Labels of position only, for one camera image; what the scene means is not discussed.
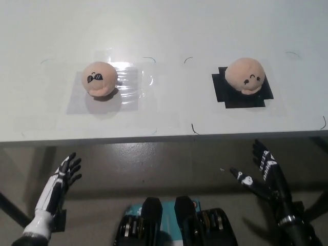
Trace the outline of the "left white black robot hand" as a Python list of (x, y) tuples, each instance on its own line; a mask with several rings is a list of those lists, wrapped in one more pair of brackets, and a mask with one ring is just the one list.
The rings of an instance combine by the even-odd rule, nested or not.
[(81, 159), (75, 157), (75, 152), (67, 156), (48, 179), (35, 207), (34, 218), (25, 227), (24, 235), (51, 238), (54, 219), (63, 207), (66, 193), (82, 177), (79, 173)]

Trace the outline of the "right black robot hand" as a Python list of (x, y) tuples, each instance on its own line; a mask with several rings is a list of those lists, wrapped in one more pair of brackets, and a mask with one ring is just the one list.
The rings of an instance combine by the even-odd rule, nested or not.
[(300, 213), (293, 204), (291, 191), (283, 171), (272, 153), (263, 143), (255, 140), (253, 155), (253, 161), (264, 182), (258, 181), (236, 168), (230, 168), (232, 175), (243, 187), (268, 202), (279, 226), (302, 221)]

